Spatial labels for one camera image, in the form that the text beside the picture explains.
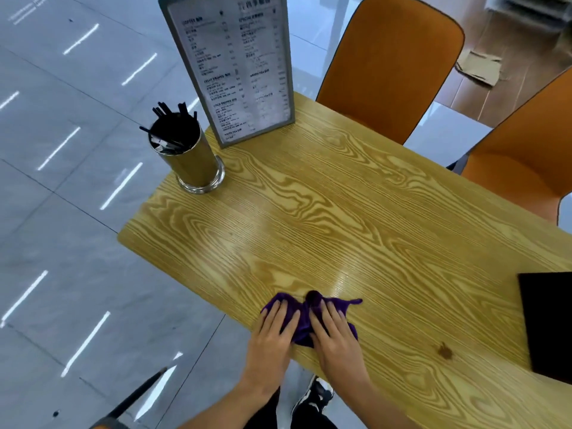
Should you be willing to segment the black flat mat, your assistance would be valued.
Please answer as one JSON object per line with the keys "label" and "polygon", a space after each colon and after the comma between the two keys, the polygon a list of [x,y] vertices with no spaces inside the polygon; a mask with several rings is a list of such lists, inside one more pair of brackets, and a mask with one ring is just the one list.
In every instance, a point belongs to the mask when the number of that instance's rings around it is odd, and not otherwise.
{"label": "black flat mat", "polygon": [[572,272],[518,274],[531,369],[572,385]]}

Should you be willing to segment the black metal chair leg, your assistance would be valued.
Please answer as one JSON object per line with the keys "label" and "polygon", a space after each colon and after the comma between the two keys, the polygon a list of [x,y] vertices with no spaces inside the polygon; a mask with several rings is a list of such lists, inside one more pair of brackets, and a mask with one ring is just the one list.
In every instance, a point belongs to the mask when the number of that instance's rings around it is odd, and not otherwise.
{"label": "black metal chair leg", "polygon": [[120,402],[103,418],[97,420],[89,429],[130,429],[119,421],[119,418],[148,391],[159,378],[167,372],[167,367],[161,368],[156,374],[148,378],[143,384],[135,389],[127,398]]}

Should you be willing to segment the black trousers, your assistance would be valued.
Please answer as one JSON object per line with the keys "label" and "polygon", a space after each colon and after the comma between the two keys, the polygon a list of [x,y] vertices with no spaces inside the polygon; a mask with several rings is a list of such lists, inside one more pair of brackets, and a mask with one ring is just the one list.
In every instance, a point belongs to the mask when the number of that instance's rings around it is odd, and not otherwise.
{"label": "black trousers", "polygon": [[[250,418],[244,429],[278,429],[277,405],[281,389],[278,388],[266,405]],[[302,411],[291,417],[290,429],[338,429],[325,415],[319,415],[316,410]]]}

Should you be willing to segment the grey framed menu stand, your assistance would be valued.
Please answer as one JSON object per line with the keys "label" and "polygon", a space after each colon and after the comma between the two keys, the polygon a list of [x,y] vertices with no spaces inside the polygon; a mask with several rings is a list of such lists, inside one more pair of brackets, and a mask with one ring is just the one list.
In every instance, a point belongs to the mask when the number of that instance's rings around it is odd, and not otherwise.
{"label": "grey framed menu stand", "polygon": [[157,0],[220,148],[295,123],[287,0]]}

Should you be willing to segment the black and white shoe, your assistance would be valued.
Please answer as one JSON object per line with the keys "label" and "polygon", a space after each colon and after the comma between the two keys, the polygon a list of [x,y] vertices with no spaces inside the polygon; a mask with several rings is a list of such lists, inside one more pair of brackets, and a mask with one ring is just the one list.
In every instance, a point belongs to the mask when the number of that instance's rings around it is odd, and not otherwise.
{"label": "black and white shoe", "polygon": [[318,375],[313,375],[306,393],[292,408],[291,417],[294,418],[300,412],[309,411],[311,408],[316,410],[319,415],[323,415],[324,409],[334,396],[335,392],[332,386]]}

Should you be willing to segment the person's left forearm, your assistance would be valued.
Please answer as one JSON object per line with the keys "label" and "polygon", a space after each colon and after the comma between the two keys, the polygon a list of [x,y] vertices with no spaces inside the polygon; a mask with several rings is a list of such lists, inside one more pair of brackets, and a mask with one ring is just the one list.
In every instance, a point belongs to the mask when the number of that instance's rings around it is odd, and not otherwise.
{"label": "person's left forearm", "polygon": [[279,392],[280,387],[266,391],[261,386],[239,382],[222,399],[177,429],[245,429]]}

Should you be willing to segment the purple cleaning cloth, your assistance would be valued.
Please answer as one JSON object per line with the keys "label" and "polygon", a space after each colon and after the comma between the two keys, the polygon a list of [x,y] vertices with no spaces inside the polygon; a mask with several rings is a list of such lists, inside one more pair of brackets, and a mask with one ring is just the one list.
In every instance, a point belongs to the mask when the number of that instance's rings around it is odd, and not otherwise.
{"label": "purple cleaning cloth", "polygon": [[324,301],[326,304],[331,302],[335,309],[342,312],[344,316],[347,316],[347,310],[351,305],[359,305],[363,302],[362,299],[344,300],[338,297],[325,297],[317,290],[309,291],[305,295],[304,300],[300,301],[288,293],[280,292],[272,297],[272,299],[262,308],[262,310],[267,310],[269,312],[276,301],[288,302],[287,312],[282,324],[281,331],[283,331],[285,326],[288,325],[288,323],[291,321],[293,314],[297,310],[300,312],[299,322],[292,336],[292,343],[298,346],[305,346],[309,348],[313,348],[313,341],[310,336],[310,334],[313,333],[313,327],[310,321],[310,313],[313,312],[318,318],[320,324],[325,327],[321,315],[321,301]]}

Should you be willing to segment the brown cardboard piece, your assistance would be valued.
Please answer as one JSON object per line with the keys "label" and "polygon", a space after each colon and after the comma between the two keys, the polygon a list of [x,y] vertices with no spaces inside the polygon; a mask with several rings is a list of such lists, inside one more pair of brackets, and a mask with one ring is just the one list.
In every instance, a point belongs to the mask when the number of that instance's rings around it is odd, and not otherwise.
{"label": "brown cardboard piece", "polygon": [[457,71],[490,87],[498,83],[501,66],[501,57],[484,54],[473,49],[462,50],[455,63]]}

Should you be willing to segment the white table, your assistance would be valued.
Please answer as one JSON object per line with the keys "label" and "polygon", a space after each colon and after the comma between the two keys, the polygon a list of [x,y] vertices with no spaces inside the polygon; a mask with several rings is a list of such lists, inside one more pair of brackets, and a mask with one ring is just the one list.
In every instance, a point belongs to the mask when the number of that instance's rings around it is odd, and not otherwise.
{"label": "white table", "polygon": [[491,127],[433,102],[404,147],[442,166],[449,166],[487,136]]}

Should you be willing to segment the bunch of black straws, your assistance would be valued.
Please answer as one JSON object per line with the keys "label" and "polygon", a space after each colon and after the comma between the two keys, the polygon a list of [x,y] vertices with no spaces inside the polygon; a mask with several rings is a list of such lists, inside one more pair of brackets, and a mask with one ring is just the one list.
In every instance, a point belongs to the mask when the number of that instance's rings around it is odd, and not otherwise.
{"label": "bunch of black straws", "polygon": [[189,114],[185,102],[177,106],[179,111],[175,112],[165,102],[158,102],[153,107],[157,120],[149,129],[139,126],[147,134],[154,151],[165,156],[178,156],[190,151],[201,138],[197,113]]}

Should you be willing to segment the orange chair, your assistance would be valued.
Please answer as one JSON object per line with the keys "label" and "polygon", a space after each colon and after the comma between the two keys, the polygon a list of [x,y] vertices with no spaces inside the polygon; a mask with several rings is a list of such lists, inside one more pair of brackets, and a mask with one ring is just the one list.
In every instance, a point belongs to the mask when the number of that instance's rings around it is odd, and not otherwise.
{"label": "orange chair", "polygon": [[572,193],[572,66],[447,169],[557,225]]}
{"label": "orange chair", "polygon": [[362,0],[316,101],[403,145],[464,42],[457,21],[421,0]]}

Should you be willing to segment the shiny metal straw holder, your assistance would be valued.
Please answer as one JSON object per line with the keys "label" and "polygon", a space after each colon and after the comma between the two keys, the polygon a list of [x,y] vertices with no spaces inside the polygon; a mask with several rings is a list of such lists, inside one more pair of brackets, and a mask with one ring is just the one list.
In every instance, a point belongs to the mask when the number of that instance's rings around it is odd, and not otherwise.
{"label": "shiny metal straw holder", "polygon": [[200,128],[201,138],[192,150],[178,156],[156,152],[174,171],[182,188],[191,194],[209,193],[219,187],[225,177],[222,159],[212,151],[201,125]]}

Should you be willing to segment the person's left hand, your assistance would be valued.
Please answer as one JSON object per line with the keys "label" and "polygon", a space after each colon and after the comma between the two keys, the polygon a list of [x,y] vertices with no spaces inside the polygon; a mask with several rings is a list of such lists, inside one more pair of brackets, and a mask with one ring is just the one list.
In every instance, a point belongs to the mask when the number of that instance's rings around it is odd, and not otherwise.
{"label": "person's left hand", "polygon": [[299,322],[297,310],[288,323],[287,334],[273,335],[273,306],[266,319],[267,334],[256,339],[256,323],[248,343],[247,359],[241,382],[261,386],[264,390],[280,387],[290,361],[292,336]]}

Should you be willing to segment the grey metal rack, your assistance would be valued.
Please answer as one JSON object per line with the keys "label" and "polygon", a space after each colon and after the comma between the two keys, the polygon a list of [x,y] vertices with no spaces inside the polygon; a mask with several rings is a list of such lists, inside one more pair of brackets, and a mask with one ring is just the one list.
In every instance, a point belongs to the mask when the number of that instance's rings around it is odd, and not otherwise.
{"label": "grey metal rack", "polygon": [[484,7],[550,32],[572,24],[572,0],[486,0]]}

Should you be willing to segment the person's right forearm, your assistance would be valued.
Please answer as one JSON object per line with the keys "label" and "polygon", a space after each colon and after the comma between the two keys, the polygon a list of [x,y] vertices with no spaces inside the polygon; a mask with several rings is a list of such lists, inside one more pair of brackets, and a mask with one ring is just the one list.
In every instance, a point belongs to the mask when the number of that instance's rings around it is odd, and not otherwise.
{"label": "person's right forearm", "polygon": [[331,381],[335,392],[368,429],[423,429],[380,393],[370,379]]}

